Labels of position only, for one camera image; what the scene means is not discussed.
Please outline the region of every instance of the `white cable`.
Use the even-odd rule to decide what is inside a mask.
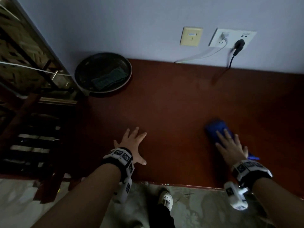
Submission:
[[[6,11],[8,12],[10,15],[12,15],[14,18],[16,18],[18,21],[20,21],[19,18],[17,18],[11,11],[9,11],[7,8],[5,8],[1,3],[0,3],[0,6]]]
[[[36,69],[36,68],[33,68],[33,67],[24,66],[24,65],[15,64],[15,63],[2,62],[2,61],[0,61],[0,63],[2,63],[2,64],[7,64],[7,65],[12,65],[12,66],[21,66],[21,67],[29,68],[29,69],[32,69],[32,70],[39,70],[39,71],[42,71],[42,72],[52,73],[52,74],[57,74],[57,75],[62,75],[62,76],[70,76],[69,74],[49,72],[49,71],[45,71],[45,70],[41,70],[41,69]]]
[[[211,55],[208,55],[208,56],[206,56],[206,57],[211,57],[212,55],[215,55],[217,52],[219,52],[219,51],[221,51],[222,49],[224,49],[225,46],[227,45],[228,41],[225,40],[225,42],[226,42],[226,44],[225,44],[222,48],[220,48],[220,49],[219,49],[218,51],[216,51],[215,53],[213,53],[213,54],[211,54]],[[181,61],[181,62],[174,62],[174,63],[178,64],[178,63],[182,63],[182,62],[189,62],[189,61],[193,61],[193,60],[197,60],[197,59],[203,59],[203,58],[206,58],[206,57],[199,57],[199,58],[194,58],[194,59],[190,59],[190,60],[186,60],[186,61]]]

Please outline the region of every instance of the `hand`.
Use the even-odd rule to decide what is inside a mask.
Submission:
[[[144,160],[138,153],[138,146],[139,143],[141,143],[142,140],[145,138],[147,133],[145,132],[137,136],[138,130],[139,128],[136,127],[136,129],[129,136],[130,129],[127,129],[120,144],[118,144],[118,142],[114,140],[114,147],[115,148],[125,147],[129,149],[133,156],[133,163],[138,162],[142,165],[146,165],[147,164],[146,160]]]
[[[235,134],[234,140],[231,138],[230,134],[226,129],[224,129],[224,133],[226,138],[220,132],[216,132],[219,139],[222,141],[222,144],[225,146],[222,147],[221,144],[215,143],[218,151],[222,154],[226,164],[231,168],[234,164],[247,159],[248,157],[248,147],[244,147],[242,149],[242,145],[240,143],[239,136]]]

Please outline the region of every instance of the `forearm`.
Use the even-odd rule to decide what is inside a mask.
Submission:
[[[252,192],[276,227],[304,227],[304,201],[268,178],[258,179]]]
[[[116,190],[121,172],[104,164],[43,215],[32,228],[98,228]]]

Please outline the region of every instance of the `light switch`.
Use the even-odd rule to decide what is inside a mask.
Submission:
[[[198,46],[203,28],[184,27],[180,45]]]

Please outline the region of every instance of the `wall plate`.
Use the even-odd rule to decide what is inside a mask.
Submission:
[[[203,28],[184,27],[180,45],[198,46]]]
[[[257,34],[255,31],[248,30],[233,30],[233,29],[216,29],[213,38],[209,44],[210,47],[223,47],[225,42],[222,41],[222,33],[227,34],[228,43],[225,48],[234,48],[234,44],[243,39],[245,41],[244,49],[249,45],[253,37]]]

